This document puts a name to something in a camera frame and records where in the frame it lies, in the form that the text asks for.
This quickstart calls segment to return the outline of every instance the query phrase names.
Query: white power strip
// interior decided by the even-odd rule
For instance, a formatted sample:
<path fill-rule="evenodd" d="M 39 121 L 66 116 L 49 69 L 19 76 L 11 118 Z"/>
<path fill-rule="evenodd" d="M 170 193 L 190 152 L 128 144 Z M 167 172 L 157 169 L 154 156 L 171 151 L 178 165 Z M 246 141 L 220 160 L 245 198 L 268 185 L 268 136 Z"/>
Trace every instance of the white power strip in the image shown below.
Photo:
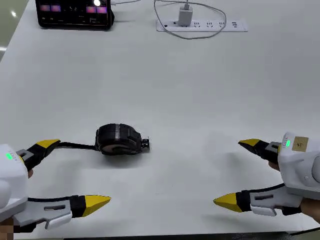
<path fill-rule="evenodd" d="M 179 26 L 177 20 L 164 20 L 162 24 L 171 32 L 217 32 L 225 25 L 222 20 L 192 20 L 190 26 Z M 159 20 L 156 21 L 156 30 L 165 31 Z M 228 20 L 222 32 L 248 32 L 248 26 L 244 19 Z"/>

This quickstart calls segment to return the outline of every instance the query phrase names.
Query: display screen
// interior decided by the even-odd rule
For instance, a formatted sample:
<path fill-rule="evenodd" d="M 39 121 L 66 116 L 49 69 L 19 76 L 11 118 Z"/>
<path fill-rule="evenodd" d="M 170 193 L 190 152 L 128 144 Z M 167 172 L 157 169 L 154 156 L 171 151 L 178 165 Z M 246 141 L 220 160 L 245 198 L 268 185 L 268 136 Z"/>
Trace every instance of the display screen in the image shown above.
<path fill-rule="evenodd" d="M 106 26 L 108 0 L 36 0 L 39 23 Z"/>

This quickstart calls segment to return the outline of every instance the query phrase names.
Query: green led light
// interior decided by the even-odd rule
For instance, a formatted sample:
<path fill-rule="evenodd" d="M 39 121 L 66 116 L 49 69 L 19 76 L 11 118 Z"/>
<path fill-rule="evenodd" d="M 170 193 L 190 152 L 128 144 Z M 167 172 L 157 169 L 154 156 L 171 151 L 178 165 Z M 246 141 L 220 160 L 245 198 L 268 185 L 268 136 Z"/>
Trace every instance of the green led light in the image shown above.
<path fill-rule="evenodd" d="M 11 156 L 10 153 L 6 153 L 5 155 L 6 155 L 6 157 L 7 157 L 9 160 L 12 160 L 12 156 Z"/>

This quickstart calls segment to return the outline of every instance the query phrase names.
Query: gold label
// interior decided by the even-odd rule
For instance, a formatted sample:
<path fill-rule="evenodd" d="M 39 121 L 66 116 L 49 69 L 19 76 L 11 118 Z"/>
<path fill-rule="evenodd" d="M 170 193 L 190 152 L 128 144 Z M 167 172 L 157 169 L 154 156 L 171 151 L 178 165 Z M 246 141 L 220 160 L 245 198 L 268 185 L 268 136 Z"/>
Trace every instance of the gold label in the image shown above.
<path fill-rule="evenodd" d="M 306 152 L 308 140 L 308 137 L 296 136 L 293 141 L 292 150 L 297 152 Z"/>

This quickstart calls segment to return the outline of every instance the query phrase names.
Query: floor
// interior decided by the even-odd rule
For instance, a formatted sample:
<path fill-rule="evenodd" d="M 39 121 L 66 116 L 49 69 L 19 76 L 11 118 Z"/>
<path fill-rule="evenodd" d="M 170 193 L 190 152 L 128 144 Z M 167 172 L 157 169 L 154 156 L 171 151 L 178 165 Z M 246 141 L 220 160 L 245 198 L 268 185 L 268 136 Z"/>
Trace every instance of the floor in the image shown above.
<path fill-rule="evenodd" d="M 0 61 L 7 50 L 27 3 L 28 0 L 0 0 Z M 296 236 L 297 240 L 315 240 L 319 238 L 320 232 Z"/>

